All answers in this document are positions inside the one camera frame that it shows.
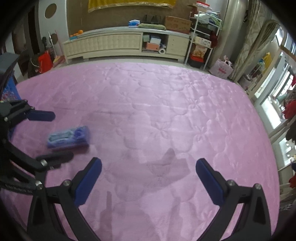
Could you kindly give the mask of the patterned beige curtain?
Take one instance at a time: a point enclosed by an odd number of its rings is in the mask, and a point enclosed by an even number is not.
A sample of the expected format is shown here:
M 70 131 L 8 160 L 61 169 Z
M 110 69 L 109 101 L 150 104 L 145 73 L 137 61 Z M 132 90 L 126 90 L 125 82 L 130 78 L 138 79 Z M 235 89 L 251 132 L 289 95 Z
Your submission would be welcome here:
M 259 36 L 264 22 L 267 19 L 268 9 L 263 1 L 249 1 L 248 25 L 244 43 L 233 65 L 233 72 L 229 76 L 232 81 L 237 81 L 247 67 L 247 58 L 251 56 L 254 43 Z

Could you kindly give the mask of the cardboard box on cabinet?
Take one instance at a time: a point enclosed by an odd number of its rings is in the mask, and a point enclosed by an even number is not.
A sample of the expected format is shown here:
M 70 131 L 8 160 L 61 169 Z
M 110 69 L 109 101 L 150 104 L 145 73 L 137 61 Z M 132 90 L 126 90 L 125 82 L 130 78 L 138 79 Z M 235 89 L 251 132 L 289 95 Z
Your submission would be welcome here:
M 189 34 L 192 21 L 175 16 L 165 17 L 165 27 L 169 31 L 175 31 L 179 33 Z

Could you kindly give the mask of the pink quilted table cover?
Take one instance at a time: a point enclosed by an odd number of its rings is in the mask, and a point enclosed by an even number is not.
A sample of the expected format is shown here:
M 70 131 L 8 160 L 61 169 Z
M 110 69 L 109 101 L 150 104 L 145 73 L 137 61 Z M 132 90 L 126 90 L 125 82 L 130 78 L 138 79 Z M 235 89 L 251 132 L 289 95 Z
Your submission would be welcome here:
M 17 89 L 30 105 L 56 115 L 16 127 L 13 144 L 31 157 L 48 154 L 50 133 L 89 128 L 89 145 L 49 171 L 46 185 L 60 185 L 100 158 L 102 173 L 80 210 L 102 240 L 196 240 L 219 209 L 196 174 L 200 158 L 239 185 L 261 184 L 276 228 L 273 149 L 238 85 L 176 66 L 92 62 L 49 71 Z

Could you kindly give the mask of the paper towel roll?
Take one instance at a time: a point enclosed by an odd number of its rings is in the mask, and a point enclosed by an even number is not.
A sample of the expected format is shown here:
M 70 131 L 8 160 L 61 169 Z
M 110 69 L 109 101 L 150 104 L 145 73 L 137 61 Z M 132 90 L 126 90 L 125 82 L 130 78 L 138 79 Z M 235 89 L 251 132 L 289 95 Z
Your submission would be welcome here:
M 161 55 L 164 55 L 166 53 L 166 49 L 165 48 L 159 48 L 158 53 Z

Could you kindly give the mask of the blue tissue pack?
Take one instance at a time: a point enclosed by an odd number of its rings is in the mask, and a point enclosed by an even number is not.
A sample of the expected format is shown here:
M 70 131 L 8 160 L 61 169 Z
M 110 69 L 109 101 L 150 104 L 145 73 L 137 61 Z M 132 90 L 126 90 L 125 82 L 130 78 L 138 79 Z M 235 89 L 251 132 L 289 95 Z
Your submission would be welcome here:
M 128 27 L 129 28 L 137 28 L 140 24 L 140 20 L 130 20 L 128 22 Z

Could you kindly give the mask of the pink gift bag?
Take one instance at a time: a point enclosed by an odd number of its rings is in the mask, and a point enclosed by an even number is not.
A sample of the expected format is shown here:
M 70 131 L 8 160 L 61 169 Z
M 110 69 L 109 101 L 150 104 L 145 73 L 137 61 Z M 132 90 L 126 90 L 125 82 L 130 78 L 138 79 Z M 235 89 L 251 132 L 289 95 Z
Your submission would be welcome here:
M 218 59 L 209 69 L 209 72 L 219 78 L 227 79 L 233 72 L 232 63 L 225 56 L 224 59 Z

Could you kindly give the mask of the plate of oranges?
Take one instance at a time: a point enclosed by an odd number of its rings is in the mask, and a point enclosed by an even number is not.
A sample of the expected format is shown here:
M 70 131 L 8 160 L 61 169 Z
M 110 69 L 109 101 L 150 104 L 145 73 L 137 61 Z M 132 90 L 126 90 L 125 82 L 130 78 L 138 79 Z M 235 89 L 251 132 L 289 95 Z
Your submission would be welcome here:
M 74 33 L 73 35 L 70 35 L 69 39 L 73 40 L 73 39 L 77 39 L 79 35 L 82 35 L 84 33 L 83 30 L 79 30 L 77 33 Z

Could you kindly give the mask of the blue plastic basket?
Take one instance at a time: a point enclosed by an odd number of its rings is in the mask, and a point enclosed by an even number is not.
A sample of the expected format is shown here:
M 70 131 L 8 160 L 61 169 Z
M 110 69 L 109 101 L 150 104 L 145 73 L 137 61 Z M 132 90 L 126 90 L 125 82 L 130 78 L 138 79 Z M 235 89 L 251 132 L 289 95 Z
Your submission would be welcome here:
M 21 97 L 17 91 L 14 77 L 11 76 L 8 79 L 6 87 L 3 90 L 3 94 L 1 97 L 2 101 L 14 101 L 14 100 L 21 100 Z

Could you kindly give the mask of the wooden clothes drying rack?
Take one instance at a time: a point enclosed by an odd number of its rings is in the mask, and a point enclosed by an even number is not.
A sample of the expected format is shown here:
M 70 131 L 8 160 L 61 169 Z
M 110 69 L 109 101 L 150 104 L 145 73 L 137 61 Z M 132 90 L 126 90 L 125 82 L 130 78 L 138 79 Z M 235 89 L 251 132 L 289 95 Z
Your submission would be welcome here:
M 285 146 L 286 152 L 285 156 L 287 160 L 292 161 L 292 156 L 295 155 L 295 152 L 291 153 L 292 149 L 295 148 L 295 145 L 292 146 L 292 142 L 295 142 L 293 137 L 295 134 L 293 133 L 292 127 L 295 127 L 295 75 L 293 76 L 292 83 L 286 93 L 281 95 L 281 101 L 279 102 L 283 106 L 283 111 L 281 112 L 282 117 L 284 118 L 283 122 L 276 127 L 272 133 L 269 135 L 271 143 L 275 143 L 280 137 L 286 133 L 285 137 Z

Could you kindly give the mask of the green folded towel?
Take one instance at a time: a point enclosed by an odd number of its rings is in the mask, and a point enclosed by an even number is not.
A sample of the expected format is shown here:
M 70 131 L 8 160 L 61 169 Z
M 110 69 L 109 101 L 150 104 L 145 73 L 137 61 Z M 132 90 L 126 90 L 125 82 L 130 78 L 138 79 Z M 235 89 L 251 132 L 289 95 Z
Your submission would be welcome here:
M 164 31 L 166 30 L 166 27 L 160 24 L 140 23 L 138 27 L 145 28 L 145 29 L 156 29 L 156 30 L 164 30 Z

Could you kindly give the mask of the yellow cloth covered television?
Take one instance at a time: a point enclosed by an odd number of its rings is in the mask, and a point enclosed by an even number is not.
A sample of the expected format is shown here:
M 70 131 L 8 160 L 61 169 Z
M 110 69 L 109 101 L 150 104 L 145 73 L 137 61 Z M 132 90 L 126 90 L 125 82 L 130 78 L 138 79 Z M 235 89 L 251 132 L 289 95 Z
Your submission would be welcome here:
M 120 6 L 154 6 L 172 9 L 176 2 L 176 0 L 89 0 L 88 13 Z

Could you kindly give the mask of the red shopping bag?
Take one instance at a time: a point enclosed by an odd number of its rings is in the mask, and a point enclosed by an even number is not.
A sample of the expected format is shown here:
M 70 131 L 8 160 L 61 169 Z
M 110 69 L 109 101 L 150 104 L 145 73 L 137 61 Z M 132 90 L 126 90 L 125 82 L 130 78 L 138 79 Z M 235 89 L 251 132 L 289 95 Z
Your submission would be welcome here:
M 51 56 L 49 51 L 45 51 L 43 54 L 41 54 L 38 57 L 38 63 L 39 63 L 39 73 L 43 74 L 45 72 L 48 72 L 53 67 L 53 62 L 51 60 Z

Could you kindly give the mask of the silver standing air conditioner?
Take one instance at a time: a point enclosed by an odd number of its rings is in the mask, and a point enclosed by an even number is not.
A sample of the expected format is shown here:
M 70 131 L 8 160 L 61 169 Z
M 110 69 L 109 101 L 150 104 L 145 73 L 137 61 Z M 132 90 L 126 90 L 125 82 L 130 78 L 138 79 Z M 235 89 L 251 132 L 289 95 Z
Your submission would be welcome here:
M 238 46 L 243 42 L 243 22 L 249 1 L 212 1 L 218 9 L 222 26 L 218 34 L 218 44 L 213 49 L 208 66 L 212 67 L 224 56 L 230 60 L 238 53 Z

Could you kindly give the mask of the arched standing mirror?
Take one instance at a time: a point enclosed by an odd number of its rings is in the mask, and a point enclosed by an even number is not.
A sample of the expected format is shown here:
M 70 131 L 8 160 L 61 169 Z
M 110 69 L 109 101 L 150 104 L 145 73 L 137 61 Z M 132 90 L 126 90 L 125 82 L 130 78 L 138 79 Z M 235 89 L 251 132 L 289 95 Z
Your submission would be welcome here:
M 273 55 L 268 51 L 268 48 L 280 28 L 281 26 L 276 20 L 266 20 L 264 22 L 259 36 L 254 43 L 251 56 L 247 58 L 247 67 L 243 68 L 243 74 L 235 81 L 247 94 L 261 80 L 269 68 Z

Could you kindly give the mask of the cream TV cabinet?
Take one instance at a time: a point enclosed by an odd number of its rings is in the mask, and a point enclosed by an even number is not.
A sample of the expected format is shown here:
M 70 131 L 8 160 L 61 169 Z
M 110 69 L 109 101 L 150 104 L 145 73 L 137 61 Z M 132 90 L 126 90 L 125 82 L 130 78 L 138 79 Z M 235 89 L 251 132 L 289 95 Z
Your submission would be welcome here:
M 63 42 L 66 61 L 75 58 L 145 56 L 184 62 L 190 35 L 169 30 L 112 27 L 91 30 Z M 165 48 L 166 53 L 158 53 Z

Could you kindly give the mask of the broom and dustpan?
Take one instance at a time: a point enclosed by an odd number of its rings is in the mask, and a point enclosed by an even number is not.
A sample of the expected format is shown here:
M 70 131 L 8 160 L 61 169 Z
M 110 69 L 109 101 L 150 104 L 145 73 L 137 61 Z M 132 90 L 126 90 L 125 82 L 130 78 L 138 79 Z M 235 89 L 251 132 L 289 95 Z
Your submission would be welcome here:
M 48 32 L 49 42 L 51 44 L 51 49 L 53 51 L 53 67 L 59 67 L 66 62 L 65 56 L 62 51 L 62 46 L 60 44 L 57 31 L 54 33 Z

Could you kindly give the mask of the small blue purple packet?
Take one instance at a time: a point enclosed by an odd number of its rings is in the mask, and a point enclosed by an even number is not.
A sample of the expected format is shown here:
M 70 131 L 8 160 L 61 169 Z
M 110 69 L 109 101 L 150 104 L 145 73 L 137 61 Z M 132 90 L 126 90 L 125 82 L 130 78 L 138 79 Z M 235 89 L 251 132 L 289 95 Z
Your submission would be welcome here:
M 47 147 L 61 150 L 89 145 L 90 130 L 87 126 L 69 128 L 48 135 Z

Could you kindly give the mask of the black bag on floor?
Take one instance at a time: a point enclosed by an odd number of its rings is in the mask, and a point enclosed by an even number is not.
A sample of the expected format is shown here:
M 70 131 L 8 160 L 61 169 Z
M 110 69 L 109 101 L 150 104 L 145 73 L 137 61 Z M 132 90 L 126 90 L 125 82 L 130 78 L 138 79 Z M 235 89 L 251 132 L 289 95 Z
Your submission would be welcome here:
M 32 78 L 40 74 L 39 55 L 33 55 L 28 64 L 28 78 Z

